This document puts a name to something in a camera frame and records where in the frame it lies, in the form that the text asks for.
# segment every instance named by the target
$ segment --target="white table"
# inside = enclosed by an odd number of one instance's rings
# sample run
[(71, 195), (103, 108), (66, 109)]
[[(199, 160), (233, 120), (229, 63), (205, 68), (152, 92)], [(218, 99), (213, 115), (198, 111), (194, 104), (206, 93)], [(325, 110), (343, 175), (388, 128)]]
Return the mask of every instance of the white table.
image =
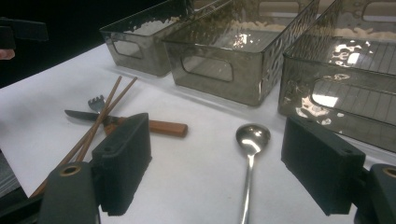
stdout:
[[(111, 113), (148, 112), (151, 119), (189, 125), (186, 138), (151, 135), (153, 160), (122, 217), (101, 214), (102, 223), (237, 223), (247, 159), (235, 141), (245, 123), (267, 126), (272, 139), (256, 158), (250, 223), (353, 223), (350, 215), (326, 217), (280, 160), (285, 118), (276, 112), (279, 86), (260, 107), (249, 107), (176, 86), (172, 75), (155, 77), (117, 67), (105, 45), (0, 90), (0, 148), (27, 195), (92, 126), (65, 109), (90, 111), (87, 101), (136, 83)], [(93, 149), (105, 137), (100, 129)], [(373, 162), (395, 164), (374, 155)], [(86, 161), (91, 159), (89, 153)]]

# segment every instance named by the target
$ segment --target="spoon handle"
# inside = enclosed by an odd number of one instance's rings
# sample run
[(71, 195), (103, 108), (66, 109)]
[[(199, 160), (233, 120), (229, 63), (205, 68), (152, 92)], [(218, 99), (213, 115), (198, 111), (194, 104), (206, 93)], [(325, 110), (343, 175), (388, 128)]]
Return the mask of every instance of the spoon handle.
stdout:
[(251, 177), (253, 174), (253, 165), (254, 165), (254, 156), (247, 156), (248, 157), (248, 165), (247, 165), (247, 176), (245, 180), (245, 190), (244, 190), (244, 207), (242, 210), (242, 218), (241, 224), (248, 224), (248, 206), (249, 206), (249, 199), (250, 199), (250, 187), (251, 187)]

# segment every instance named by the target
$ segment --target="plastic storage basket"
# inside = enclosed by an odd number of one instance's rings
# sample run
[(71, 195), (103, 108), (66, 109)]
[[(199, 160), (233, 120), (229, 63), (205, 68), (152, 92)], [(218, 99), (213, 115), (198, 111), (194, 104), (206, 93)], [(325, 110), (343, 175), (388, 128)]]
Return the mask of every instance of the plastic storage basket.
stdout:
[(285, 51), (279, 112), (396, 152), (395, 4), (335, 1)]
[(186, 22), (205, 15), (205, 7), (214, 2), (168, 0), (109, 24), (100, 32), (116, 65), (162, 77), (170, 71), (162, 39)]
[(164, 39), (175, 83), (259, 105), (281, 76), (283, 50), (315, 20), (317, 0), (234, 0)]

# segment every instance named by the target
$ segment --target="chopsticks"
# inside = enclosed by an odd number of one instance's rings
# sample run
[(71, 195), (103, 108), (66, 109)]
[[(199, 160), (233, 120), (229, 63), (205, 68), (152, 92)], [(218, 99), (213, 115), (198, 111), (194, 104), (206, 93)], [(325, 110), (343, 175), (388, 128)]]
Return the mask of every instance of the chopsticks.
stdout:
[[(91, 145), (91, 142), (96, 134), (97, 129), (99, 128), (100, 124), (102, 121), (106, 118), (106, 116), (111, 112), (111, 110), (116, 106), (116, 104), (120, 101), (120, 99), (125, 95), (125, 93), (131, 89), (132, 85), (136, 82), (137, 77), (134, 77), (132, 81), (128, 84), (127, 87), (120, 93), (120, 95), (114, 100), (113, 103), (111, 103), (111, 100), (117, 90), (117, 87), (120, 84), (121, 77), (119, 77), (114, 84), (113, 89), (111, 90), (111, 93), (108, 95), (106, 103), (104, 108), (102, 109), (99, 117), (97, 118), (96, 122), (91, 126), (91, 128), (82, 136), (82, 138), (76, 143), (76, 145), (69, 151), (69, 153), (64, 157), (63, 160), (57, 165), (57, 167), (61, 165), (65, 165), (69, 163), (73, 157), (77, 154), (77, 152), (81, 149), (82, 150), (79, 152), (76, 161), (83, 161), (85, 155), (87, 154), (88, 148)], [(35, 197), (38, 194), (41, 194), (44, 192), (45, 187), (47, 186), (47, 178), (38, 186), (38, 188), (33, 192), (33, 194), (30, 196)]]

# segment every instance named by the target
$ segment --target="spoon bowl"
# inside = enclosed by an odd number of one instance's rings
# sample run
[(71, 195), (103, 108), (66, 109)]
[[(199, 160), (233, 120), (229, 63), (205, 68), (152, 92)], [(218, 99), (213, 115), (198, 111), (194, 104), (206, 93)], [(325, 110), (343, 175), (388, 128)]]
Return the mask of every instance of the spoon bowl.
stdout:
[(246, 124), (236, 131), (236, 141), (248, 156), (261, 152), (271, 139), (270, 131), (258, 124)]
[(254, 156), (261, 152), (271, 139), (270, 131), (259, 124), (246, 124), (236, 131), (236, 141), (246, 153), (248, 159), (247, 177), (244, 190), (244, 206), (242, 210), (241, 224), (248, 223), (250, 186), (253, 173)]

